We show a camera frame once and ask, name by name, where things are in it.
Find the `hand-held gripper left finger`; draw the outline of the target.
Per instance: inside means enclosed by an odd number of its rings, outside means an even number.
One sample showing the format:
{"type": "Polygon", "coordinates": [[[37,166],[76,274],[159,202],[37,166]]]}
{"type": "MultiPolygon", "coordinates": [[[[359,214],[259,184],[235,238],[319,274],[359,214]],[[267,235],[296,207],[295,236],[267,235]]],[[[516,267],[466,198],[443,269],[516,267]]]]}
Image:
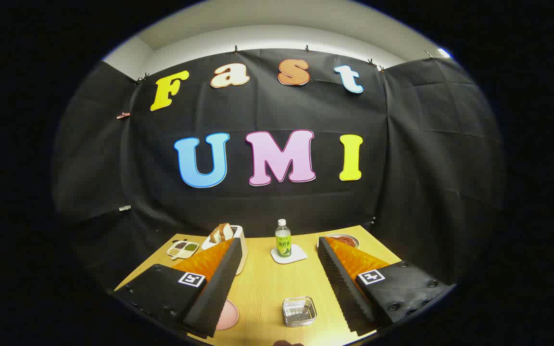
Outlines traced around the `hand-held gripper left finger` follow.
{"type": "Polygon", "coordinates": [[[113,296],[169,332],[211,337],[241,258],[240,239],[232,238],[174,267],[154,264],[113,296]]]}

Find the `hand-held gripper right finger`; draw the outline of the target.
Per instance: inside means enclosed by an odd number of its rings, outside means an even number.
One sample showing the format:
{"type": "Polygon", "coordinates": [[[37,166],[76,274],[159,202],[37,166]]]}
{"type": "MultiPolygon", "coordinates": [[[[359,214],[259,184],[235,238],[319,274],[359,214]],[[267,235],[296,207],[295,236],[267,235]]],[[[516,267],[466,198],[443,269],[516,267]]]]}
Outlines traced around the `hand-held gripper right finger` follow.
{"type": "Polygon", "coordinates": [[[393,329],[454,288],[411,261],[389,264],[336,238],[321,237],[317,254],[348,328],[357,335],[393,329]]]}

